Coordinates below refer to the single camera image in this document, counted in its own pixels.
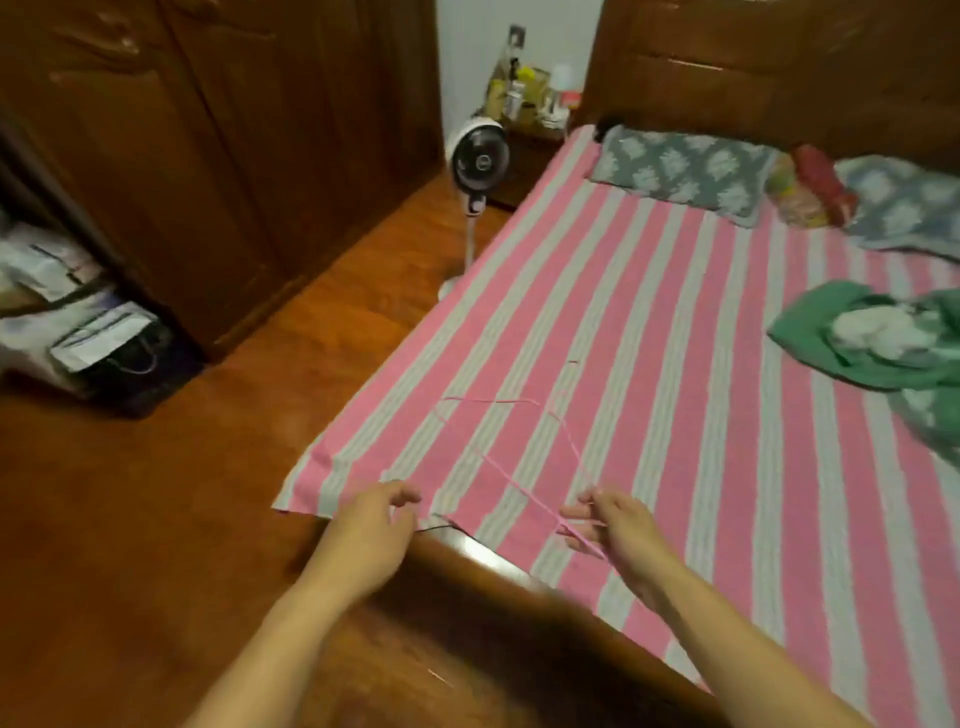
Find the fan stand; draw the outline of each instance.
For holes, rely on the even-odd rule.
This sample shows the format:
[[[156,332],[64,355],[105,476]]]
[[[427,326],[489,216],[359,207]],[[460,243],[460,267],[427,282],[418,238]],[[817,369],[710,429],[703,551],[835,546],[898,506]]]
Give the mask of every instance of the fan stand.
[[[476,241],[473,233],[476,229],[477,218],[486,207],[487,198],[484,195],[478,195],[476,193],[464,195],[464,214],[467,216],[467,250],[464,254],[464,273],[473,265],[473,259],[476,256]],[[442,301],[445,299],[450,291],[457,287],[457,283],[460,282],[462,277],[463,276],[454,276],[452,279],[445,280],[437,292],[437,300]]]

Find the wardrobe door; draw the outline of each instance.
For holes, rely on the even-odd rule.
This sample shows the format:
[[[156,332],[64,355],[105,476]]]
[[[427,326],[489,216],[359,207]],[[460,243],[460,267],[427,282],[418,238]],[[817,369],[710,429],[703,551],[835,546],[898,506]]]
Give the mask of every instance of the wardrobe door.
[[[439,169],[432,0],[160,2],[292,275]]]
[[[283,276],[156,5],[4,3],[0,46],[5,112],[127,274],[221,355]]]

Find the wooden nightstand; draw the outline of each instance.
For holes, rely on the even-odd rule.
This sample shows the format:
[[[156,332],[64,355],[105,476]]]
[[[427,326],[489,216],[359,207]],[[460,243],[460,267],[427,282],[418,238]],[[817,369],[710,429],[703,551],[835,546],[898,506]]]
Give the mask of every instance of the wooden nightstand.
[[[510,144],[510,169],[507,178],[487,194],[487,203],[515,210],[534,188],[540,175],[564,145],[564,130],[547,129],[536,122],[501,119]]]

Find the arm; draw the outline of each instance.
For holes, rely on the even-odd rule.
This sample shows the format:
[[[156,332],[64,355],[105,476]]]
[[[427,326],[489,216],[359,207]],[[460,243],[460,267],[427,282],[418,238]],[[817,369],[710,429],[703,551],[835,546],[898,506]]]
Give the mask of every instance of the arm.
[[[351,604],[394,575],[417,528],[405,483],[369,489],[341,509],[297,583],[184,728],[284,728],[293,725],[326,633]],[[391,521],[390,506],[396,506]]]
[[[667,623],[736,728],[870,726],[688,569],[640,501],[594,489],[561,514],[584,521],[578,530],[604,548],[624,583]]]

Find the pink string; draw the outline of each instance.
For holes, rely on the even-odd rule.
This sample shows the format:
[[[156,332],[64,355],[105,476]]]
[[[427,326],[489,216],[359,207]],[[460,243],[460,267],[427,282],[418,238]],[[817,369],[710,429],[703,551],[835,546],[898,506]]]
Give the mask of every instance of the pink string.
[[[533,404],[536,407],[539,407],[541,410],[543,410],[545,414],[549,415],[560,424],[561,432],[564,434],[564,437],[566,437],[566,441],[570,444],[570,447],[573,449],[574,457],[577,460],[577,472],[582,474],[583,477],[587,479],[587,483],[592,484],[593,482],[592,479],[590,478],[590,476],[587,474],[587,472],[584,470],[584,467],[583,467],[584,459],[580,454],[580,450],[577,448],[576,444],[573,442],[573,436],[570,435],[570,430],[566,426],[566,422],[562,417],[560,417],[559,415],[547,409],[540,402],[536,400],[527,400],[527,399],[489,400],[489,399],[478,398],[478,397],[443,397],[442,399],[440,399],[440,401],[462,401],[462,402],[475,402],[479,404]],[[435,414],[440,419],[440,421],[444,423],[444,425],[450,424],[450,420],[448,420],[446,417],[440,414],[440,412],[437,411],[436,407],[433,409],[433,414]],[[526,488],[523,488],[521,485],[519,485],[519,483],[517,483],[510,476],[509,473],[507,473],[496,462],[490,459],[490,457],[488,457],[486,454],[484,454],[478,448],[476,448],[468,437],[465,437],[459,433],[457,434],[460,437],[460,439],[467,445],[470,451],[473,452],[473,454],[478,455],[480,458],[484,460],[484,462],[488,463],[491,467],[493,467],[494,470],[496,470],[498,473],[503,475],[503,477],[507,479],[507,482],[510,483],[510,485],[514,486],[517,490],[519,490],[521,493],[527,496],[530,502],[532,502],[534,505],[539,506],[540,509],[542,509],[545,513],[547,513],[547,515],[549,515],[550,518],[552,518],[557,523],[557,526],[561,526],[566,531],[568,531],[570,536],[572,536],[577,541],[579,541],[583,546],[589,549],[589,551],[593,553],[595,556],[598,556],[604,561],[607,561],[607,554],[603,552],[603,549],[601,549],[597,544],[595,544],[594,542],[588,540],[583,535],[581,535],[577,531],[577,529],[573,526],[572,523],[570,523],[569,521],[561,517],[560,514],[555,513],[550,506],[548,506],[546,503],[540,500],[536,495],[534,495],[532,490],[528,491]]]

